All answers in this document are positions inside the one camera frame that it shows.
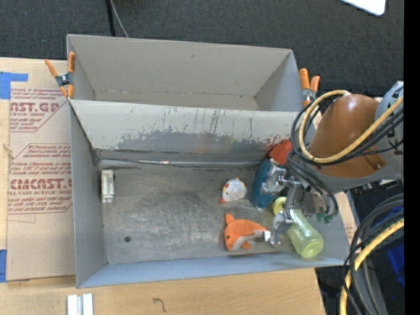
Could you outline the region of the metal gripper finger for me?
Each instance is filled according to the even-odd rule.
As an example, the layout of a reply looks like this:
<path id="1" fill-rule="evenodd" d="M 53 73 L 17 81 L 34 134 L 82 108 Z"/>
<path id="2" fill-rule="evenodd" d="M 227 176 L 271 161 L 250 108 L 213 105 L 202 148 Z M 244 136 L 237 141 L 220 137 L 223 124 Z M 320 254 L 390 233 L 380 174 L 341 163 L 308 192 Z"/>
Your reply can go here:
<path id="1" fill-rule="evenodd" d="M 285 176 L 287 170 L 277 165 L 271 165 L 266 176 L 261 184 L 262 195 L 274 195 L 281 192 L 285 188 Z"/>
<path id="2" fill-rule="evenodd" d="M 283 209 L 276 213 L 272 221 L 272 227 L 270 231 L 270 237 L 268 242 L 271 246 L 277 247 L 282 243 L 282 237 L 294 224 L 294 220 L 291 216 L 289 209 Z"/>

